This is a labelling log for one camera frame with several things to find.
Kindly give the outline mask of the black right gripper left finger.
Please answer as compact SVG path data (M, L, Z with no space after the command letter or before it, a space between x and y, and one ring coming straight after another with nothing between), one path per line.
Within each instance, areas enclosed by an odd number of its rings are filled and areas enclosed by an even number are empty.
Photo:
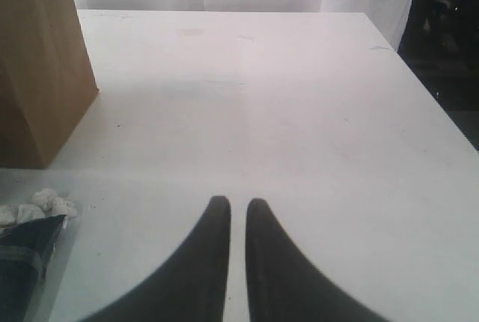
M231 204L213 196L174 253L141 284L86 321L222 321Z

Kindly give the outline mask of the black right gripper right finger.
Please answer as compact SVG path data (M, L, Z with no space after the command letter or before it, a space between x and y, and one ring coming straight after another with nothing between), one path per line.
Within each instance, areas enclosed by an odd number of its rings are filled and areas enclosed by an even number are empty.
M245 274L251 321L379 321L299 250L268 203L248 205Z

